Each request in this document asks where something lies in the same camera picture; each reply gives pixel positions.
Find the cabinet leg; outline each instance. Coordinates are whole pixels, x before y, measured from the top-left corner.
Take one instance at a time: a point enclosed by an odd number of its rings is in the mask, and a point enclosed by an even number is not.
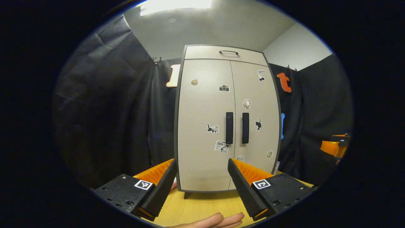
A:
[[[188,199],[188,197],[191,195],[191,192],[185,192],[184,193],[184,199]]]

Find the wooden table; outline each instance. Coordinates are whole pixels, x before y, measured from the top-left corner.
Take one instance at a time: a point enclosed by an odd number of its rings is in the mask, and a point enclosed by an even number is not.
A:
[[[303,181],[300,182],[308,187],[313,186]],[[192,223],[207,218],[217,212],[220,212],[224,217],[243,212],[245,217],[242,220],[242,224],[237,226],[237,228],[260,221],[253,221],[253,219],[249,217],[236,190],[218,193],[193,193],[186,200],[183,199],[183,197],[184,192],[178,191],[177,187],[171,190],[159,216],[156,217],[155,221],[152,223],[163,227],[175,226]]]

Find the cabinet top handle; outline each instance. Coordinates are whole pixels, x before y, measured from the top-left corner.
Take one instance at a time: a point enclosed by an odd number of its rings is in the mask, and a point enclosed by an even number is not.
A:
[[[221,50],[221,51],[220,51],[220,53],[222,54],[222,52],[233,52],[233,53],[235,53],[235,54],[239,55],[239,53],[238,53],[238,52],[234,52],[234,51],[226,51],[226,50]]]

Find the white wall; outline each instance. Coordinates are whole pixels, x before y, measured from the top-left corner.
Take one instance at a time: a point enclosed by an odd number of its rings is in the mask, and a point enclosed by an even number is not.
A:
[[[311,31],[295,23],[264,51],[269,63],[301,70],[332,54]]]

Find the ceiling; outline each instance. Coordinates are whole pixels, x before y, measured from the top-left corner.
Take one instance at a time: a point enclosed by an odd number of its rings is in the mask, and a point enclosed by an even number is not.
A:
[[[210,9],[174,9],[140,16],[124,13],[128,25],[151,57],[181,58],[185,45],[209,44],[263,51],[295,21],[254,0],[213,0]]]

